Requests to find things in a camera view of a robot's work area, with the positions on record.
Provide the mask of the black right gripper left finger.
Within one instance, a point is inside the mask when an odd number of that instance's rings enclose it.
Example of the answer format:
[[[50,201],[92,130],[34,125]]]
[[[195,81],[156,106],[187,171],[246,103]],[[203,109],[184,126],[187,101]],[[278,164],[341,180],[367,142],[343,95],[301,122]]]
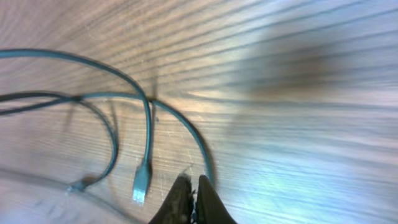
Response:
[[[190,224],[193,212],[191,177],[180,174],[149,224]]]

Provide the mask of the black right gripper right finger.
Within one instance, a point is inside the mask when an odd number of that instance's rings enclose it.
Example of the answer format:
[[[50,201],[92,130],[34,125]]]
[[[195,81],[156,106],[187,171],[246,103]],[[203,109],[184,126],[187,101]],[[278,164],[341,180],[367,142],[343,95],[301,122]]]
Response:
[[[198,224],[236,224],[205,175],[199,177],[196,215]]]

